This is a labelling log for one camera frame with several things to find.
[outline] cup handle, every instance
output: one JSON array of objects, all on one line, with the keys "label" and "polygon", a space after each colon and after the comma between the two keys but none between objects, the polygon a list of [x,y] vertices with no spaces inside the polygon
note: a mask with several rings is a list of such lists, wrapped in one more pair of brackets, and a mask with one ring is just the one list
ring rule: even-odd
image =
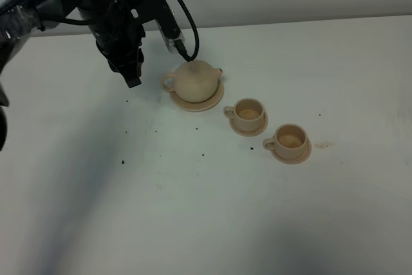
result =
[{"label": "cup handle", "polygon": [[223,109],[223,114],[225,114],[225,116],[228,119],[233,119],[234,118],[234,108],[232,106],[226,106]]},{"label": "cup handle", "polygon": [[161,85],[161,87],[163,88],[163,90],[167,91],[168,93],[171,93],[172,91],[175,91],[175,89],[174,89],[174,81],[173,81],[172,86],[166,86],[166,85],[165,85],[166,79],[170,79],[170,78],[172,78],[172,79],[174,80],[174,79],[176,78],[176,74],[174,74],[174,73],[168,73],[168,74],[164,75],[164,76],[162,77],[162,79],[160,80],[160,85]]},{"label": "cup handle", "polygon": [[275,139],[267,138],[266,140],[263,141],[263,147],[265,149],[268,149],[269,151],[274,150],[275,149]]}]

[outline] beige teacup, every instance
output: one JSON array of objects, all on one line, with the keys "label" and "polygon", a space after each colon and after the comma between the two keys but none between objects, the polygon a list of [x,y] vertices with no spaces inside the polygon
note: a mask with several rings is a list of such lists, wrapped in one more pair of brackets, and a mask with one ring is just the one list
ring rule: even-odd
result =
[{"label": "beige teacup", "polygon": [[238,131],[251,133],[262,128],[265,124],[265,109],[256,99],[245,98],[223,110],[226,117]]},{"label": "beige teacup", "polygon": [[263,147],[273,151],[278,159],[286,163],[304,161],[310,154],[308,135],[302,127],[294,124],[280,126],[272,138],[263,141]]}]

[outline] teapot handle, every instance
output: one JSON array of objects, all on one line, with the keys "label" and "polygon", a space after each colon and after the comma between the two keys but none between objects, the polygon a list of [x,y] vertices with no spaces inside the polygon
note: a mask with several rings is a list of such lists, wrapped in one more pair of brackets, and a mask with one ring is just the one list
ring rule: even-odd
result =
[{"label": "teapot handle", "polygon": [[[173,84],[172,84],[172,86],[166,86],[165,81],[167,79],[170,79],[170,78],[173,79]],[[163,88],[163,90],[167,91],[168,93],[171,93],[172,91],[174,91],[174,79],[175,78],[176,78],[176,74],[174,74],[174,73],[168,73],[168,74],[164,75],[162,77],[162,79],[160,80],[160,85]]]}]

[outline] white table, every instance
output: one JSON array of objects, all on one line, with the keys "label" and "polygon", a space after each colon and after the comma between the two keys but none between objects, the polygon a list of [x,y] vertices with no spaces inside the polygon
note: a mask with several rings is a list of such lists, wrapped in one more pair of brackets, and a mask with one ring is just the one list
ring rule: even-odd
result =
[{"label": "white table", "polygon": [[[160,89],[182,58],[158,32],[131,90],[90,35],[31,39],[7,66],[0,273],[411,274],[412,17],[200,38],[225,76],[202,113]],[[267,109],[258,137],[223,116],[243,97]],[[328,147],[276,161],[262,141],[288,122]]]}]

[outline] tea set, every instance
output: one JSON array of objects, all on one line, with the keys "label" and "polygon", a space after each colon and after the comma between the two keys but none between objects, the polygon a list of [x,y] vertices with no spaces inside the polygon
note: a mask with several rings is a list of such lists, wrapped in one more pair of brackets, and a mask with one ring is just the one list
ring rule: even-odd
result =
[{"label": "tea set", "polygon": [[[205,61],[191,61],[164,75],[160,85],[179,108],[200,112],[213,108],[222,99],[222,75],[222,69],[213,68]],[[265,108],[256,99],[241,99],[234,106],[225,107],[223,114],[233,131],[244,137],[260,135],[268,126]],[[263,141],[263,147],[285,164],[300,164],[312,151],[306,131],[295,124],[278,127],[272,138]]]}]

